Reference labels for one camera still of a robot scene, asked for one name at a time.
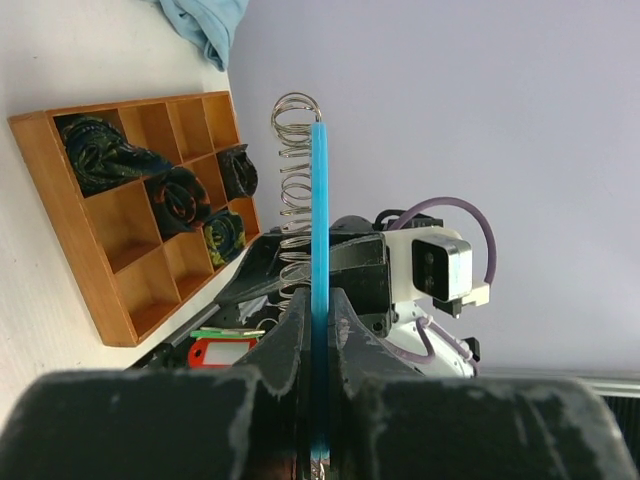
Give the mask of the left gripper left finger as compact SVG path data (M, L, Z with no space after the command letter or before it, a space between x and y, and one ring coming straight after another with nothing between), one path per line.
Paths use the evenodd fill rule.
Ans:
M269 395L308 393L311 380L310 290L298 289L284 316L233 365L255 373Z

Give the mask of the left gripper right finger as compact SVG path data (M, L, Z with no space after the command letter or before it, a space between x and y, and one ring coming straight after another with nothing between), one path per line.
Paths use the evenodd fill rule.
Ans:
M357 395L367 379L424 380L394 355L356 315L345 291L330 290L328 316L329 385L332 395Z

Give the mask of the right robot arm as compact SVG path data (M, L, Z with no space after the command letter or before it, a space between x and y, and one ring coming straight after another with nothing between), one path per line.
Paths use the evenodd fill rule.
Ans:
M371 222L357 215L329 229L329 285L342 291L361 325L404 365L429 377L470 378L479 352L418 306L421 298L457 316L489 300L486 282L473 281L472 247L440 219L419 215L400 230L388 215ZM292 296L309 287L311 245L302 233L277 229L257 239L230 282L216 295L221 307L260 300L254 325L273 330Z

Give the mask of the red tag key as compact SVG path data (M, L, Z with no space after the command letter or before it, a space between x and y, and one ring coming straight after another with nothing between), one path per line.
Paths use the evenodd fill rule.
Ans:
M191 369L224 368L233 365L258 343L251 339L201 338L191 346L187 363Z

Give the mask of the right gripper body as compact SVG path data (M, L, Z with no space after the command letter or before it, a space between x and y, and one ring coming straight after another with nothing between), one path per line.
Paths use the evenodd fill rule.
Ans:
M284 236L261 235L248 248L235 274L216 295L220 306L239 304L265 297L273 305L282 300L284 287L280 258ZM392 326L390 262L388 248L380 233L332 232L330 234L330 286L346 293L360 321L377 337L386 337Z

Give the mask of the green tag key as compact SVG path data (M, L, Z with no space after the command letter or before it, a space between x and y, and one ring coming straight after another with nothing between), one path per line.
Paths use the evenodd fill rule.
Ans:
M192 330L190 336L200 339L241 339L241 338L259 338L266 333L263 329L226 329L217 327L200 327Z

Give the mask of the large keyring holder blue handle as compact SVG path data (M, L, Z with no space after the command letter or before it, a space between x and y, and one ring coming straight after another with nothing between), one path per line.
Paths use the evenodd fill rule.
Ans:
M281 142L279 309L288 307L298 287L310 289L310 473L325 479L329 445L329 224L328 139L318 102L308 94L281 96L271 113Z

